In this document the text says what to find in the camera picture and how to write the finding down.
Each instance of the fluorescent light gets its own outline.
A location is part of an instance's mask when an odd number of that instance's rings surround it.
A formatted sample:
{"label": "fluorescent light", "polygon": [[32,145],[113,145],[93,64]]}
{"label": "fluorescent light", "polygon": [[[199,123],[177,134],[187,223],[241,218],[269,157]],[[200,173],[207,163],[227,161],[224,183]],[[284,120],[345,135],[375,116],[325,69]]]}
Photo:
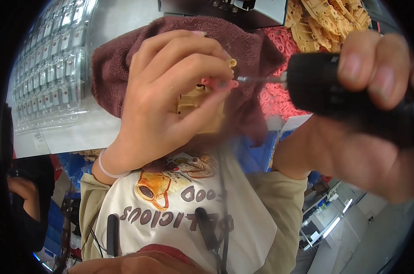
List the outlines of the fluorescent light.
{"label": "fluorescent light", "polygon": [[325,238],[325,237],[327,237],[329,234],[330,234],[330,232],[332,232],[332,230],[335,228],[335,226],[339,223],[339,221],[341,220],[341,218],[340,217],[337,217],[336,218],[336,220],[333,222],[333,224],[329,227],[329,229],[327,229],[327,231],[326,232],[324,232],[324,234],[323,234],[323,239]]}
{"label": "fluorescent light", "polygon": [[50,270],[50,272],[52,272],[52,269],[50,267],[48,267],[45,263],[42,263],[43,266],[45,266],[48,270]]}
{"label": "fluorescent light", "polygon": [[352,204],[352,202],[353,202],[353,199],[350,199],[349,201],[348,201],[348,204],[346,204],[346,206],[345,206],[345,208],[344,208],[344,210],[342,211],[342,213],[345,213],[345,211],[348,209],[348,207]]}
{"label": "fluorescent light", "polygon": [[38,261],[40,261],[40,258],[38,258],[36,255],[35,255],[35,253],[32,253],[33,255],[34,255],[34,257],[38,260]]}

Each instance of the red object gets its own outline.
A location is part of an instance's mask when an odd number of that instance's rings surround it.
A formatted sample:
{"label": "red object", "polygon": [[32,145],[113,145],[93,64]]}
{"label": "red object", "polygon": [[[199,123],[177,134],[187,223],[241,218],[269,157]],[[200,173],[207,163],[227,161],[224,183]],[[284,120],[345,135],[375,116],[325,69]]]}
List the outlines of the red object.
{"label": "red object", "polygon": [[325,176],[323,175],[323,176],[321,177],[321,180],[322,180],[324,183],[328,184],[332,178],[333,178],[333,177],[325,177]]}
{"label": "red object", "polygon": [[82,255],[81,255],[81,249],[80,248],[77,248],[77,249],[70,248],[70,254],[74,258],[82,260]]}
{"label": "red object", "polygon": [[62,174],[62,165],[56,154],[50,154],[50,159],[52,160],[53,171],[55,172],[55,182],[59,179],[59,176]]}
{"label": "red object", "polygon": [[[286,57],[288,62],[292,54],[299,52],[297,44],[292,38],[290,30],[285,27],[273,27],[263,29],[276,48]],[[281,76],[287,69],[284,63],[274,76]],[[291,102],[289,92],[281,84],[267,83],[259,95],[260,106],[262,107],[265,119],[269,115],[280,115],[283,120],[289,117],[309,114],[307,111],[298,110]]]}
{"label": "red object", "polygon": [[137,252],[142,252],[142,251],[151,251],[151,250],[155,250],[155,251],[161,251],[166,253],[167,255],[182,261],[183,263],[186,263],[188,265],[191,266],[195,266],[192,261],[189,259],[189,257],[187,255],[185,255],[184,253],[182,253],[181,250],[168,246],[168,245],[159,245],[159,244],[149,244],[146,245],[144,247],[142,247],[139,251]]}

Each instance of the white table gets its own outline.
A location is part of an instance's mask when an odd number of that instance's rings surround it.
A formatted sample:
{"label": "white table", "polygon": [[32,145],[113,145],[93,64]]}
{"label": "white table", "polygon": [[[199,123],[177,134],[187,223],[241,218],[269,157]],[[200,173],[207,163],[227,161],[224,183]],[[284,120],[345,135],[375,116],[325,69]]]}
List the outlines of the white table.
{"label": "white table", "polygon": [[[111,39],[162,16],[157,1],[99,0],[89,23],[89,50],[93,52],[96,47]],[[114,141],[120,130],[120,119],[97,105],[89,86],[85,89],[86,105],[91,110],[81,115],[81,124],[69,128],[43,129],[37,133],[15,134],[14,150],[17,158],[104,148]]]}

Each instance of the person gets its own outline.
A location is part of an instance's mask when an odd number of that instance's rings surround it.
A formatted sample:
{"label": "person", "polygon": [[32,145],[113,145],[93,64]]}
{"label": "person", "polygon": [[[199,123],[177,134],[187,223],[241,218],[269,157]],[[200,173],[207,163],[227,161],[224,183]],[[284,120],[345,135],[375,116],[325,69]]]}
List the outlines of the person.
{"label": "person", "polygon": [[[96,161],[92,174],[81,180],[84,262],[68,273],[225,273],[217,270],[199,231],[194,216],[198,207],[208,213],[221,249],[225,247],[220,235],[228,227],[228,250],[222,254],[228,273],[290,273],[310,171],[352,183],[392,203],[414,199],[414,148],[400,150],[318,115],[278,144],[272,172],[245,175],[227,146],[169,157],[163,172],[141,171],[185,145],[230,94],[212,92],[182,119],[167,111],[201,78],[233,78],[225,62],[228,53],[204,35],[166,32],[145,40],[133,56],[120,132],[100,155],[101,165]],[[353,32],[343,44],[338,76],[347,89],[368,88],[377,107],[392,109],[408,82],[414,86],[413,55],[399,35]],[[228,226],[220,167],[228,193]],[[113,178],[125,172],[129,174]],[[119,243],[118,256],[109,259],[111,214],[119,220]]]}
{"label": "person", "polygon": [[14,159],[7,171],[14,227],[30,252],[39,252],[46,239],[54,174],[48,155]]}

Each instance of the plastic blister packaging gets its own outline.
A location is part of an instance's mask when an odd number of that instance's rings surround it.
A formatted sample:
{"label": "plastic blister packaging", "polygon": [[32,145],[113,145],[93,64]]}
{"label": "plastic blister packaging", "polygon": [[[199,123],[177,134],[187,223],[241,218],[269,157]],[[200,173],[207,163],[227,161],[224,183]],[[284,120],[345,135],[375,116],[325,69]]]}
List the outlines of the plastic blister packaging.
{"label": "plastic blister packaging", "polygon": [[9,93],[16,134],[71,126],[89,111],[86,30],[96,0],[53,0],[16,58]]}

